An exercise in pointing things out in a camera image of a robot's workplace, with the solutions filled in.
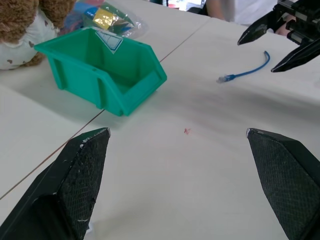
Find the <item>table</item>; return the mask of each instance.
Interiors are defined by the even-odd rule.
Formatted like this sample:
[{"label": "table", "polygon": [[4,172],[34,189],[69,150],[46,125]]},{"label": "table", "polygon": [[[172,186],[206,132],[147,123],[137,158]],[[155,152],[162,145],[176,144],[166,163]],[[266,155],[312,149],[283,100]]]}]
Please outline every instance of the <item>table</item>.
[{"label": "table", "polygon": [[[122,3],[147,22],[149,31],[139,40],[150,44],[159,60],[209,19],[141,0]],[[1,71],[0,75],[1,199],[101,111],[60,91],[46,60],[37,67]],[[110,126],[119,121],[109,116]]]},{"label": "table", "polygon": [[[103,112],[81,131],[111,128],[92,216],[99,240],[287,239],[262,191],[246,130],[287,135],[319,156],[319,59],[270,73],[296,45],[267,34],[238,47],[243,30],[211,19],[162,61],[168,81],[131,117]],[[265,69],[216,83],[259,65],[264,50],[271,55]],[[40,170],[2,200],[6,211]]]}]

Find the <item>teddy bear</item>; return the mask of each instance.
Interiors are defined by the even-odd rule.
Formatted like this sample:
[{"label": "teddy bear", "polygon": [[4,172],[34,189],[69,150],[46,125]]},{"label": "teddy bear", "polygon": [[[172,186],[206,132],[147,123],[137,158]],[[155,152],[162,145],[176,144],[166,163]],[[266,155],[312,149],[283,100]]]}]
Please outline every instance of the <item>teddy bear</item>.
[{"label": "teddy bear", "polygon": [[34,46],[57,37],[76,0],[0,0],[0,70],[36,66]]}]

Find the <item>cable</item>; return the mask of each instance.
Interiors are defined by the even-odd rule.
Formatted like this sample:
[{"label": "cable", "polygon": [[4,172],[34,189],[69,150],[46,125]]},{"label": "cable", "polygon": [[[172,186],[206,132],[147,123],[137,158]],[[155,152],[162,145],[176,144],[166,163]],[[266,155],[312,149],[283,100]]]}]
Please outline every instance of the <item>cable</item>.
[{"label": "cable", "polygon": [[246,71],[246,72],[240,73],[240,74],[230,74],[230,75],[226,75],[226,76],[221,76],[221,77],[219,77],[217,82],[219,84],[222,84],[225,82],[230,82],[233,79],[236,79],[236,78],[239,78],[239,77],[242,77],[245,75],[253,74],[253,73],[263,69],[270,62],[270,54],[267,51],[264,51],[264,55],[265,55],[266,60],[265,60],[265,63],[263,65],[261,65],[260,67],[253,69],[251,71]]}]

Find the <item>plastic bin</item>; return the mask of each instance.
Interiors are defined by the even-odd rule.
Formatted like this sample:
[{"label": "plastic bin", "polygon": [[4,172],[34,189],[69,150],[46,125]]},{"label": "plastic bin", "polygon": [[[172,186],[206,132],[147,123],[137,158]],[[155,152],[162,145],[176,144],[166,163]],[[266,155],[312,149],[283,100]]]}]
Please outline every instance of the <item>plastic bin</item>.
[{"label": "plastic bin", "polygon": [[35,46],[47,55],[57,86],[97,108],[129,116],[166,80],[152,48],[123,38],[116,52],[97,35],[81,29]]}]

